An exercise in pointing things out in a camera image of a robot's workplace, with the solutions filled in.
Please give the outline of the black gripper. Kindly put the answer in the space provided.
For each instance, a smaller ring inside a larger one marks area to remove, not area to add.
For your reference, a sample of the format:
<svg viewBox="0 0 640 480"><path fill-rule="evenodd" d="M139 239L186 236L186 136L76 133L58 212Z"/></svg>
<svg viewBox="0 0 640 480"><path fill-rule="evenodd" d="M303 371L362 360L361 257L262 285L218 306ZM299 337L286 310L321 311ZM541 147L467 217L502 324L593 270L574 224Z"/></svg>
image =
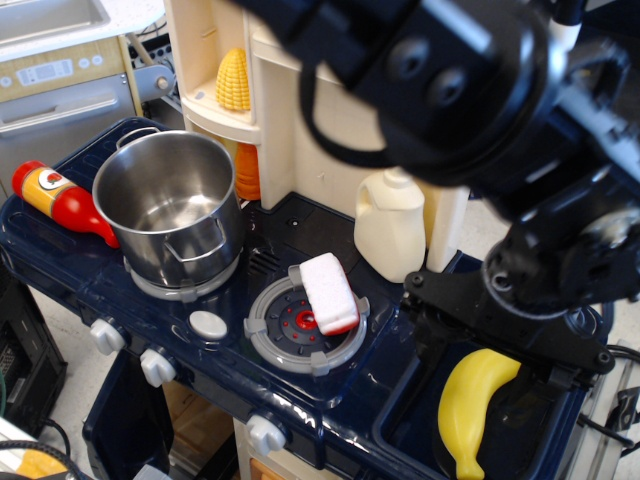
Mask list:
<svg viewBox="0 0 640 480"><path fill-rule="evenodd" d="M610 372L607 330L589 307L639 297L636 179L602 167L528 200L478 269L415 272L404 285L427 373L467 340L528 366L506 386L505 425L545 425L562 394L551 382L568 388Z"/></svg>

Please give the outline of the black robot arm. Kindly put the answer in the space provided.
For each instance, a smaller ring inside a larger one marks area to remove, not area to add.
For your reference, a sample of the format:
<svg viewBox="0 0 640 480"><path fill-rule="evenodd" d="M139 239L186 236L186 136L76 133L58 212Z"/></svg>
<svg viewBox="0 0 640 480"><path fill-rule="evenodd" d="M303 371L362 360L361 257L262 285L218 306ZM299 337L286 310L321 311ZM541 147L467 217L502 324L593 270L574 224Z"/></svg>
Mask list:
<svg viewBox="0 0 640 480"><path fill-rule="evenodd" d="M466 186L510 224L471 273L408 275L422 359L473 339L554 386L613 369L586 309L639 296L639 139L609 42L565 53L519 1L248 1L302 65L315 141L354 166Z"/></svg>

